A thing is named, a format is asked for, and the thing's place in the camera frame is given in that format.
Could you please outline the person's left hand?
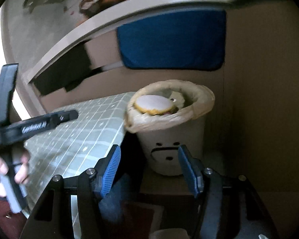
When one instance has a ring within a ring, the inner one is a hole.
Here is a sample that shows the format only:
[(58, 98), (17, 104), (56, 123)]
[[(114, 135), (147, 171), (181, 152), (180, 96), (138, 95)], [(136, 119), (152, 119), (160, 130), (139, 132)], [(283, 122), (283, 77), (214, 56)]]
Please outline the person's left hand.
[[(22, 165), (20, 166), (19, 171), (16, 173), (14, 179), (17, 184), (26, 184), (29, 181), (29, 160), (30, 153), (27, 149), (23, 149), (23, 154), (20, 158)], [(6, 175), (8, 173), (8, 166), (6, 162), (0, 156), (0, 174)], [(0, 197), (6, 197), (6, 190), (4, 185), (0, 181)]]

